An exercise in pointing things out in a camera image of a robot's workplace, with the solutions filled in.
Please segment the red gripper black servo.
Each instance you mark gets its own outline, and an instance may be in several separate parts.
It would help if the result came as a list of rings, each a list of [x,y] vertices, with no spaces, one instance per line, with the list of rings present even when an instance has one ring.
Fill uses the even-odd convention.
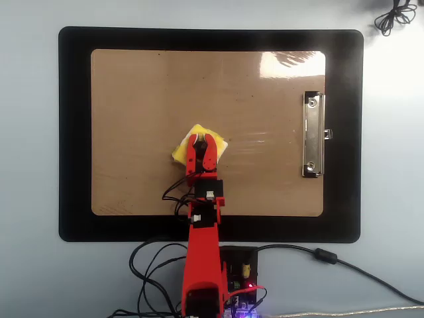
[[[198,134],[191,134],[187,142],[186,150],[186,182],[192,186],[198,179],[216,180],[217,179],[217,145],[211,134],[204,135],[206,143],[205,152],[197,151],[195,143]]]

